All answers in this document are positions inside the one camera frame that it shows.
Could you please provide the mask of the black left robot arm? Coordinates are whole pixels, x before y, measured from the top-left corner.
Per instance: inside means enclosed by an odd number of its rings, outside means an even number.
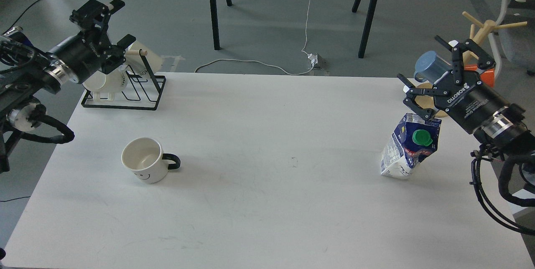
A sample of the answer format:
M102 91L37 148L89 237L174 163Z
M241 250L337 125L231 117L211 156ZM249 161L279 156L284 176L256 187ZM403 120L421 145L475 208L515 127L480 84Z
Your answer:
M48 52L35 48L19 27L1 35L1 62L8 66L1 71L1 134L10 133L8 139L1 138L1 172L10 170L8 157L21 139L51 144L74 140L74 132L49 116L34 94L56 94L68 81L80 84L97 71L109 74L122 65L136 38L128 34L113 44L107 30L112 14L124 5L122 0L89 0L69 17L78 34Z

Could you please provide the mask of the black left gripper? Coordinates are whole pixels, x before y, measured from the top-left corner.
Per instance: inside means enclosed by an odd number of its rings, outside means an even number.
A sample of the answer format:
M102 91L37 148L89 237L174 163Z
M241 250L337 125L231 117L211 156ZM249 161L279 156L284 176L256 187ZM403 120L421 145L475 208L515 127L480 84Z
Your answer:
M125 62L126 51L136 37L127 34L113 45L107 34L111 15L124 5L122 0L113 0L109 4L89 0L72 11L69 20L78 25L79 33L49 50L49 54L68 69L72 82L83 83L96 71L112 73Z

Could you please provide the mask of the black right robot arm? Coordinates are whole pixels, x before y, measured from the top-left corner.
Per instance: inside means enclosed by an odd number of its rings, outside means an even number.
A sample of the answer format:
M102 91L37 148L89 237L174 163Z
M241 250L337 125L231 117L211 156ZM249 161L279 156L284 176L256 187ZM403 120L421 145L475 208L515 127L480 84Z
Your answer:
M500 225L533 236L533 229L508 219L493 206L480 179L480 163L483 160L492 161L506 155L497 179L501 197L517 206L534 206L534 199L518 198L510 193L514 166L518 165L520 169L534 166L534 135L523 122L525 110L508 102L484 83L478 71L466 71L463 63L465 52L478 56L476 65L479 70L486 71L496 65L493 58L472 39L454 46L440 36L436 36L435 40L451 52L451 64L447 64L445 69L436 65L428 67L431 73L424 73L424 77L432 83L430 89L418 89L405 76L398 74L398 79L408 87L403 103L425 121L434 119L437 111L444 111L464 131L474 135L480 146L471 153L471 183L478 202Z

